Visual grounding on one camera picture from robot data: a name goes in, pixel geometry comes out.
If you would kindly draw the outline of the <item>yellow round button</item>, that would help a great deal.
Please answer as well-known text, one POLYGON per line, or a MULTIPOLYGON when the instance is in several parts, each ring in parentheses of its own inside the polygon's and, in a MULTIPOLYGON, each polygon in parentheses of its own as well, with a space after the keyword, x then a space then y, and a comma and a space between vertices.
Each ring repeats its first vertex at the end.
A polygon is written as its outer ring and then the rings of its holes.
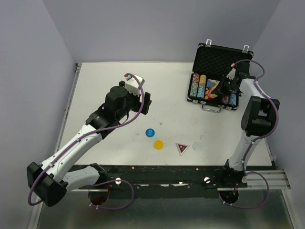
POLYGON ((163 149, 164 142, 162 140, 156 140, 153 144, 154 148, 157 150, 163 149))

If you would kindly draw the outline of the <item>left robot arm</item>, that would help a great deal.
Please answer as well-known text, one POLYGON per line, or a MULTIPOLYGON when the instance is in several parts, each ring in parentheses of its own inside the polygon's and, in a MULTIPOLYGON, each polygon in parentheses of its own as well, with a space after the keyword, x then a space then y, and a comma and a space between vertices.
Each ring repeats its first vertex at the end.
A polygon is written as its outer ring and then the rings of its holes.
POLYGON ((89 116, 78 133, 63 148, 40 164, 32 162, 28 165, 29 205, 35 205, 31 200, 32 194, 39 197, 36 204, 44 202, 52 207, 72 190, 85 186, 102 188, 105 185, 106 172, 98 164, 90 164, 72 172, 70 169, 114 129, 127 125, 120 121, 130 111, 136 115, 146 115, 151 103, 148 92, 134 95, 125 86, 112 87, 106 94, 105 102, 89 116))

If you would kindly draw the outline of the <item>blue playing card deck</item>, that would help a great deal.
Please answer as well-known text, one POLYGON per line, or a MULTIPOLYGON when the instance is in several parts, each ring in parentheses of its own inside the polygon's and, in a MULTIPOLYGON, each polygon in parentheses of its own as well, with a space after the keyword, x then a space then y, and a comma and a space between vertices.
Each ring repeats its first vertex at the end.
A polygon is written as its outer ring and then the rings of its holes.
POLYGON ((219 84, 219 81, 218 81, 218 80, 207 79, 206 86, 207 86, 208 88, 213 88, 213 87, 217 86, 218 84, 219 84))

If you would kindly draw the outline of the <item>red playing card deck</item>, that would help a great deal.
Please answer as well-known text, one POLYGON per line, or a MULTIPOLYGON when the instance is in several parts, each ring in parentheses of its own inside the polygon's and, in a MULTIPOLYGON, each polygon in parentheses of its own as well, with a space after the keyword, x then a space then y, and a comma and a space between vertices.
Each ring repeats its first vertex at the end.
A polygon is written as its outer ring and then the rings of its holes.
POLYGON ((208 88, 208 87, 206 88, 205 94, 204 94, 205 100, 212 100, 218 96, 217 94, 213 94, 212 90, 213 90, 213 88, 208 88))

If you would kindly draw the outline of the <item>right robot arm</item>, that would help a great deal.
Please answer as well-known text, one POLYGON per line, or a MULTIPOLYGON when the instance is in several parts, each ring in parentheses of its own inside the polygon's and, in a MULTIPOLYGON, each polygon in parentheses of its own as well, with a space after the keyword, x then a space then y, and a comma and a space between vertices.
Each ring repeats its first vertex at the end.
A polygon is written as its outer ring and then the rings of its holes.
POLYGON ((211 94, 229 96, 233 92, 244 94, 248 104, 241 119, 243 132, 240 141, 225 164, 227 171, 219 175, 219 181, 225 187, 234 184, 237 176, 246 175, 246 166, 253 151, 262 139, 275 131, 279 118, 279 101, 268 96, 257 79, 245 73, 237 74, 235 66, 221 78, 211 94))

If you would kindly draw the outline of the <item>blue poker chip stack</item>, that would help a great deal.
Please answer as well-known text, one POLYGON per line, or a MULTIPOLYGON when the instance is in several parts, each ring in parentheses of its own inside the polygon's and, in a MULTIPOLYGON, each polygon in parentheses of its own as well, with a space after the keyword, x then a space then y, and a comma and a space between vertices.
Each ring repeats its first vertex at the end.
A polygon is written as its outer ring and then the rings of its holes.
POLYGON ((198 90, 197 90, 197 98, 204 99, 204 95, 205 95, 205 86, 201 85, 201 86, 198 87, 198 90))

